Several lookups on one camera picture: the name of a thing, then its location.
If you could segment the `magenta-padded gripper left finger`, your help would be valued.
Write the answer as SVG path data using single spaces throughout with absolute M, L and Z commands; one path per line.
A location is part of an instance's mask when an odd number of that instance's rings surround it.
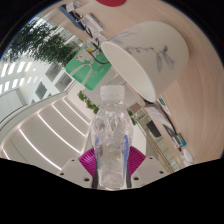
M 59 176 L 81 187 L 96 189 L 98 177 L 94 149 L 89 149 L 78 159 L 69 159 L 59 171 Z

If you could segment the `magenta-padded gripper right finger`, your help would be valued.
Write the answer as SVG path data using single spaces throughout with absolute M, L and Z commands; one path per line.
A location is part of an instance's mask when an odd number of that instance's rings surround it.
M 126 185 L 128 189 L 140 188 L 167 175 L 167 171 L 154 156 L 145 156 L 130 147 Z

